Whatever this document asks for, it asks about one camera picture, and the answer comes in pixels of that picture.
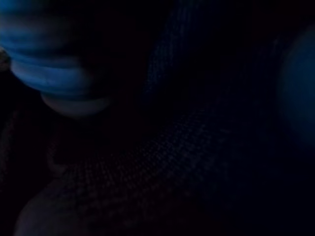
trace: knit fabric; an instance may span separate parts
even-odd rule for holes
[[[9,94],[0,139],[3,235],[25,205],[19,236],[312,230],[313,163],[285,138],[275,102],[292,37],[247,47],[213,70],[186,48],[196,43],[186,37],[192,18],[208,5],[198,3],[175,6],[153,50],[143,92],[153,102],[143,109],[156,129],[131,147],[108,151],[108,140],[78,131],[31,91]],[[187,33],[175,40],[178,22]]]

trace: textured fabric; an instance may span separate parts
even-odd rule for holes
[[[169,26],[184,22],[192,29],[191,17],[205,9],[194,6],[180,1],[174,7],[178,15],[170,17],[156,45],[160,49],[153,49],[143,98],[154,101],[145,103],[144,111],[155,129],[136,144],[123,148],[121,142],[111,150],[114,136],[78,129],[21,89],[7,109],[0,140],[5,209],[0,214],[6,218],[0,222],[12,224],[30,200],[16,235],[314,230],[309,217],[314,164],[286,138],[275,102],[282,60],[294,37],[279,35],[214,59],[208,51],[188,53],[183,46],[182,54],[191,56],[181,61],[173,56],[180,50],[171,48],[196,39],[184,43],[184,33],[169,40],[174,32]],[[125,117],[119,125],[132,115]],[[0,230],[10,226],[5,223]]]

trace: blurry object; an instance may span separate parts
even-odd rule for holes
[[[0,47],[0,72],[6,71],[10,68],[10,58],[8,54]]]

